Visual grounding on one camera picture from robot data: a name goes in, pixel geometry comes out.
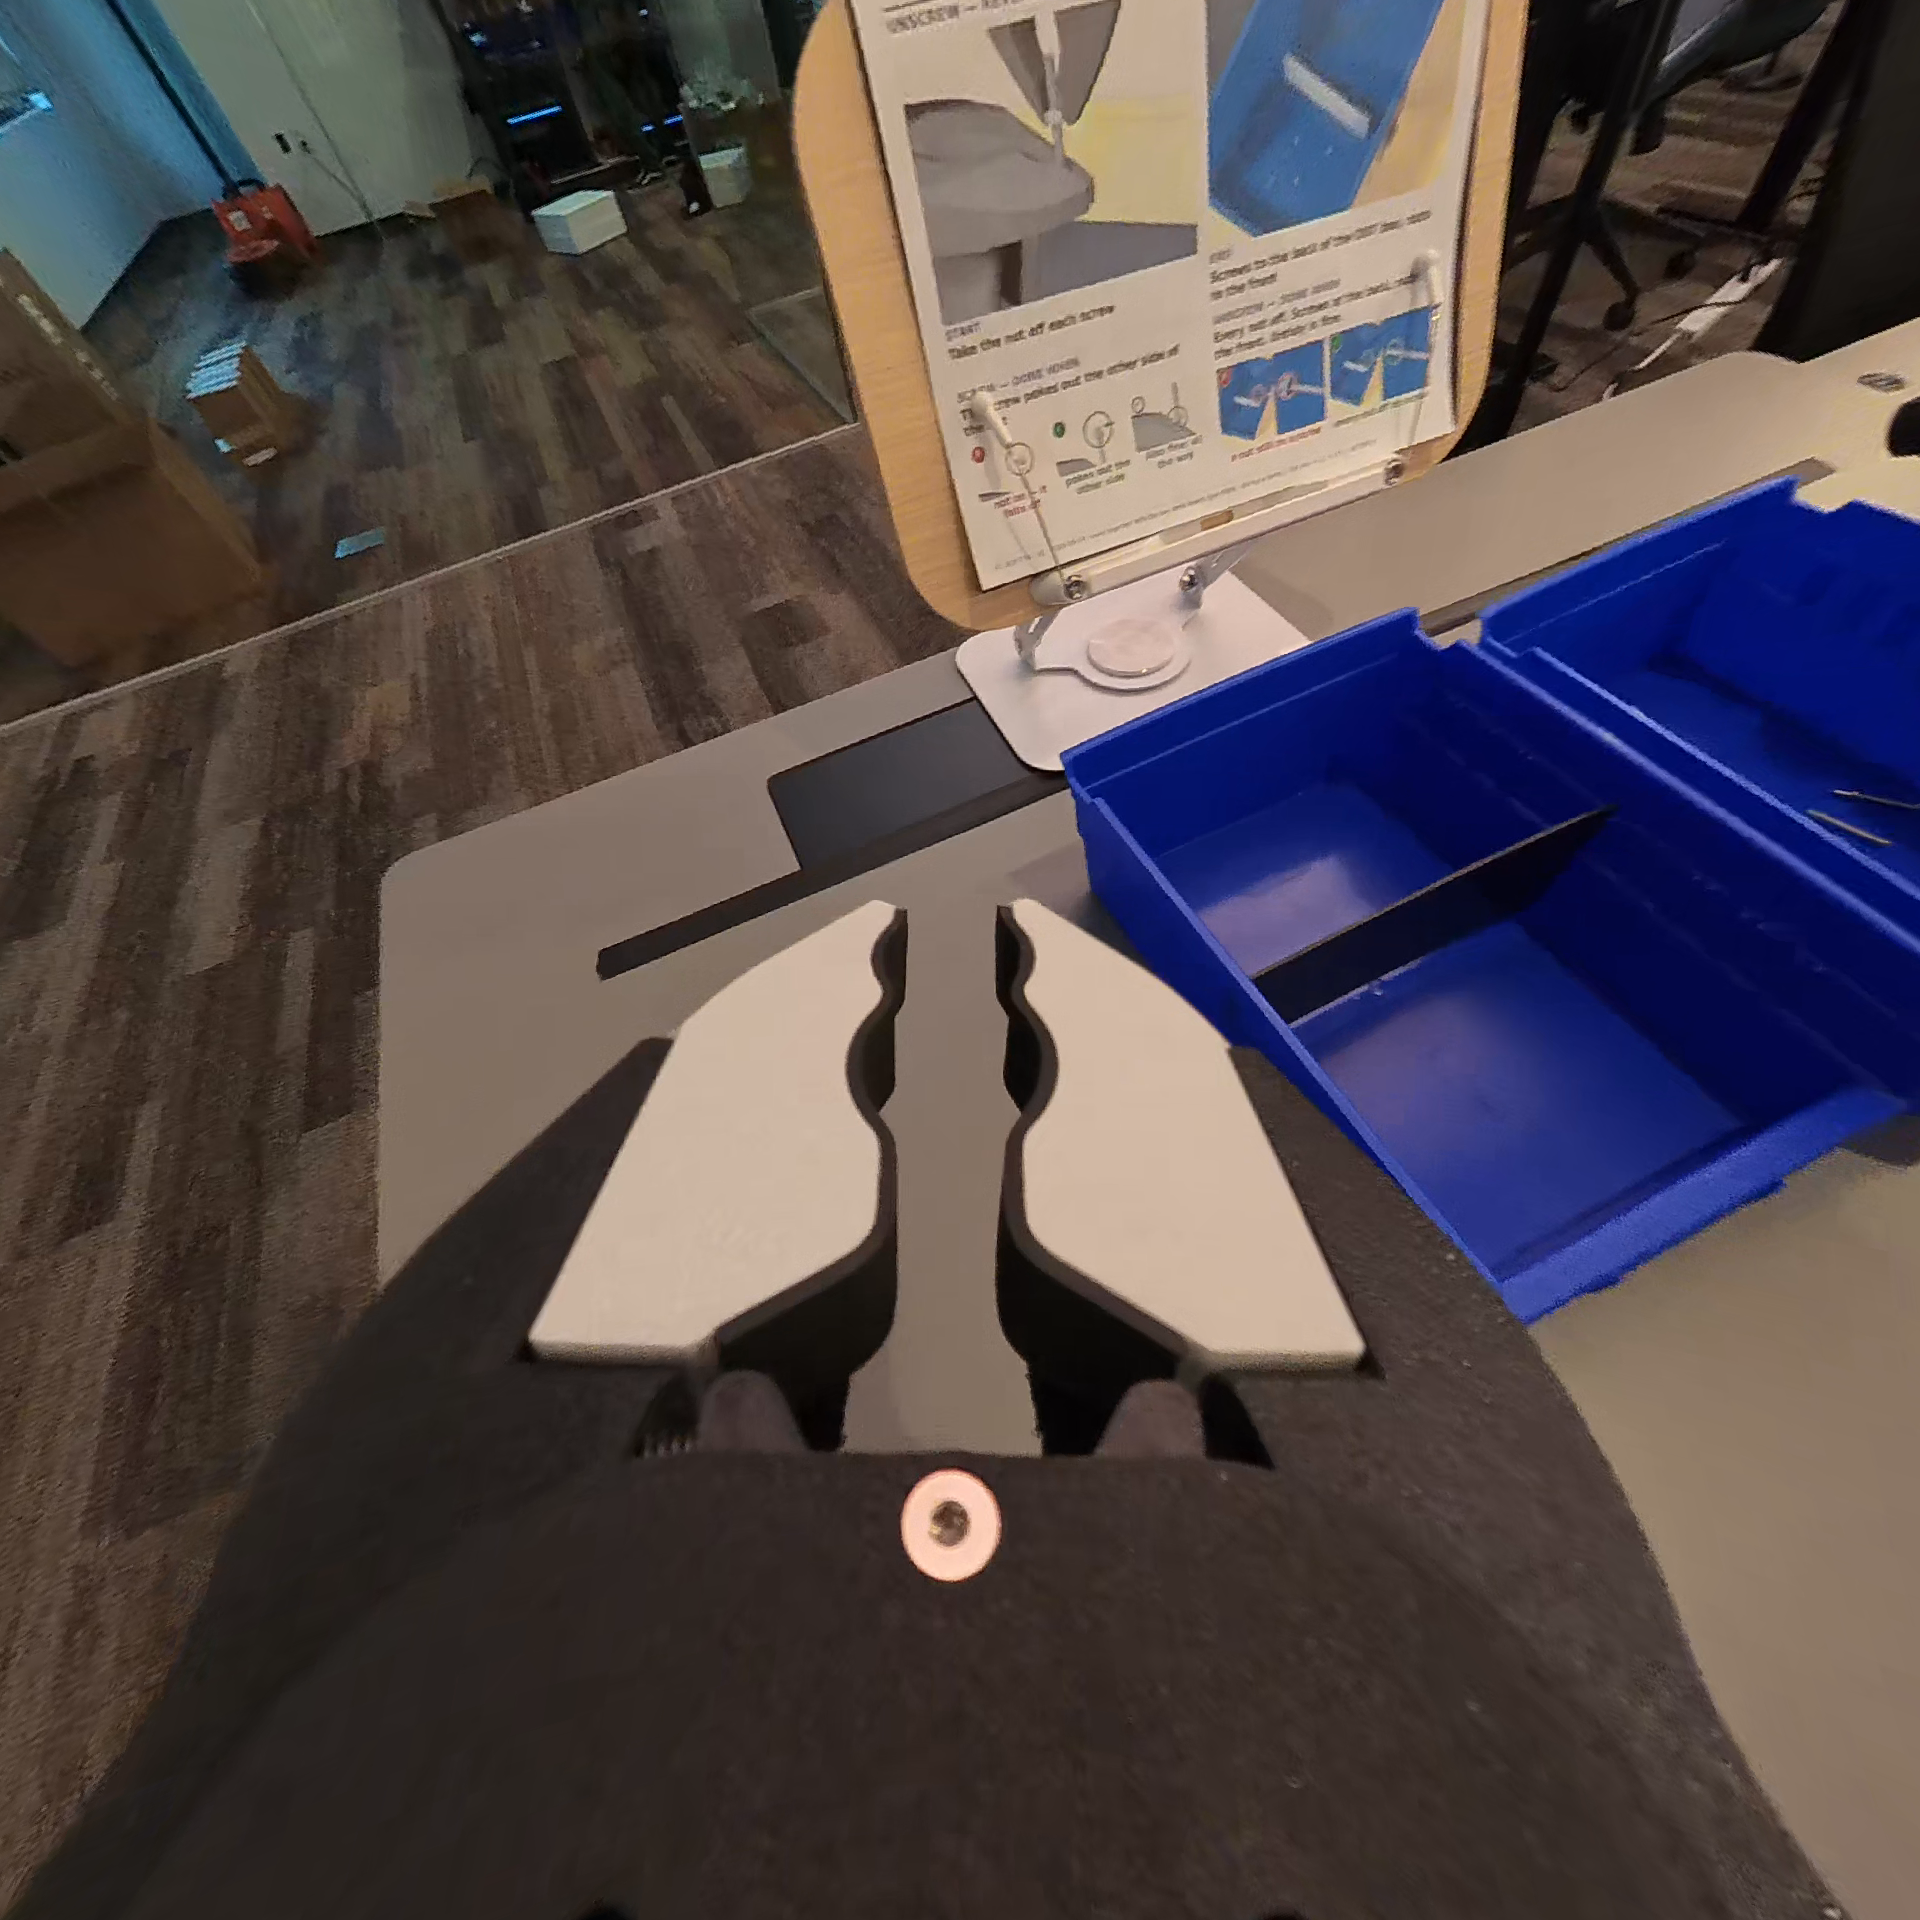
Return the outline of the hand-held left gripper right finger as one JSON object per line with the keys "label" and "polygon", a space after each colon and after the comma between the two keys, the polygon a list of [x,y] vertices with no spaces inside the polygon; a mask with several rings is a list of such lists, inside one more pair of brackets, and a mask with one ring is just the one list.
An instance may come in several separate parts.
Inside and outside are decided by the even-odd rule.
{"label": "hand-held left gripper right finger", "polygon": [[1369,1350],[1234,1049],[1036,898],[995,925],[1016,1103],[995,1302],[1043,1443],[1097,1443],[1140,1385],[1253,1443],[1241,1382],[1347,1381]]}

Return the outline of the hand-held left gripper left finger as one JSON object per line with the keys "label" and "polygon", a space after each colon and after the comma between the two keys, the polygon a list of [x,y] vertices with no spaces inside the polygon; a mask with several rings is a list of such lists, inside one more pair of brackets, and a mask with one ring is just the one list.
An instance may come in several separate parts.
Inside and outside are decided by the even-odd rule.
{"label": "hand-held left gripper left finger", "polygon": [[756,962],[668,1045],[530,1326],[537,1360],[759,1373],[842,1443],[897,1320],[906,911],[884,899]]}

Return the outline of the blue plastic bin with divider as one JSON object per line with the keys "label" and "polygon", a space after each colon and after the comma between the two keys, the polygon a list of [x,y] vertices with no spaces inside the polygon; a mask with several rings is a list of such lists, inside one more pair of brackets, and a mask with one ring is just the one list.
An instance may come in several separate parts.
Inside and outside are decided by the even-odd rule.
{"label": "blue plastic bin with divider", "polygon": [[[1779,855],[1474,642],[1320,639],[1064,753],[1088,879],[1537,1320],[1915,1113],[1813,1027]],[[1253,975],[1586,809],[1527,914],[1289,1024]]]}

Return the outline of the black bin divider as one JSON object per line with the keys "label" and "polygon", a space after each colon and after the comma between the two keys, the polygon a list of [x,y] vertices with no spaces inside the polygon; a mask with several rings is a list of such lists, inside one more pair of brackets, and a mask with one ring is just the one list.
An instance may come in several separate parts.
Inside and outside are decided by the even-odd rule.
{"label": "black bin divider", "polygon": [[1615,821],[1591,807],[1394,899],[1253,975],[1285,1022],[1304,1022],[1448,945],[1527,914]]}

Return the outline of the black textured pad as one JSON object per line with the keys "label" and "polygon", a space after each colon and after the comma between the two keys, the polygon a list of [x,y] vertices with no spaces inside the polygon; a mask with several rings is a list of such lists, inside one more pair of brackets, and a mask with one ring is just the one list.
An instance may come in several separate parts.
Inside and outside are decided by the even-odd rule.
{"label": "black textured pad", "polygon": [[607,945],[594,970],[648,969],[1064,790],[1066,776],[1026,766],[972,699],[859,738],[769,776],[794,871]]}

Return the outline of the instruction sheet on stand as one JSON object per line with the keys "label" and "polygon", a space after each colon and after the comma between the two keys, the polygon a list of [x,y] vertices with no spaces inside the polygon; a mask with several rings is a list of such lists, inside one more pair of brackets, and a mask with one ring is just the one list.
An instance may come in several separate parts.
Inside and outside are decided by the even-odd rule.
{"label": "instruction sheet on stand", "polygon": [[956,669],[1026,766],[1059,771],[1064,753],[1092,735],[1304,645],[1298,619],[1240,583],[1237,568],[1249,560],[1327,562],[1338,591],[1357,589],[1371,567],[1361,537],[1459,442],[1492,359],[1527,30],[1525,3],[1488,8],[1455,275],[1456,425],[1418,445],[1394,487],[1377,466],[1069,565],[1090,587],[1080,605],[1064,601],[1051,570],[993,589],[976,583],[852,3],[828,3],[811,27],[796,93],[796,154],[856,408],[906,573],[929,607],[963,627]]}

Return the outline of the printed instruction poster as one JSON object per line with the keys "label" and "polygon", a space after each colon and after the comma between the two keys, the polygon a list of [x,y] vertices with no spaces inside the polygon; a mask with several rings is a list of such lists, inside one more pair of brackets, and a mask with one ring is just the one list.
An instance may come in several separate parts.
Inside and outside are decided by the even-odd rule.
{"label": "printed instruction poster", "polygon": [[1380,327],[1468,219],[1488,3],[852,3],[979,587],[1385,463]]}

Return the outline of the large cardboard box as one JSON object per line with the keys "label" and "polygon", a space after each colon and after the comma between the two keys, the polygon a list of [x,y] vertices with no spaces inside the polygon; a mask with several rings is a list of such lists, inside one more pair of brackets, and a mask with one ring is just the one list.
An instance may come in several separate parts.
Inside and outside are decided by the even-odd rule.
{"label": "large cardboard box", "polygon": [[2,253],[2,615],[104,674],[272,591],[249,528]]}

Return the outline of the small cardboard box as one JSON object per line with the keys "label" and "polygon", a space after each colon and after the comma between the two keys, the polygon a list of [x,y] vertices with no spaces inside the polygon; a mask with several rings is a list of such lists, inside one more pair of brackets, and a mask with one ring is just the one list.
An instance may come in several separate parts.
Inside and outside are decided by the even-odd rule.
{"label": "small cardboard box", "polygon": [[313,403],[283,389],[245,341],[209,346],[187,371],[184,397],[226,462],[249,473],[282,463],[316,432]]}

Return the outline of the white power strip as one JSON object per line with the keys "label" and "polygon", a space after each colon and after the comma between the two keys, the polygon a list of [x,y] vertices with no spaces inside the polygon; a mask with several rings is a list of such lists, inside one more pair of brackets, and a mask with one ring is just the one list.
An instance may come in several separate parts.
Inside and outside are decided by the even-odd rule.
{"label": "white power strip", "polygon": [[1757,301],[1776,293],[1775,281],[1785,271],[1787,259],[1768,255],[1744,265],[1738,273],[1727,278],[1714,295],[1695,304],[1687,313],[1671,318],[1675,333],[1683,341],[1698,341],[1723,319],[1749,307],[1757,311]]}

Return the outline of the red floor device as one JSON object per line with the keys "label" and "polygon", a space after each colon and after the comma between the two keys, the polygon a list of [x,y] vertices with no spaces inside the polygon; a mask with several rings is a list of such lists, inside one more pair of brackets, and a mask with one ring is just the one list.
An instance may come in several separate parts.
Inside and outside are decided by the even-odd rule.
{"label": "red floor device", "polygon": [[247,296],[282,296],[322,262],[319,234],[279,183],[228,178],[211,210],[228,275]]}

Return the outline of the black mesh office chair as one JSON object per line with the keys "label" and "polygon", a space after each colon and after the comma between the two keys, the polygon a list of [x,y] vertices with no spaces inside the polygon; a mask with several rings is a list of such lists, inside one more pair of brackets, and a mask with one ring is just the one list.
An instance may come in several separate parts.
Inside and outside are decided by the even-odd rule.
{"label": "black mesh office chair", "polygon": [[1826,181],[1756,341],[1807,363],[1919,314],[1919,3],[1868,3]]}

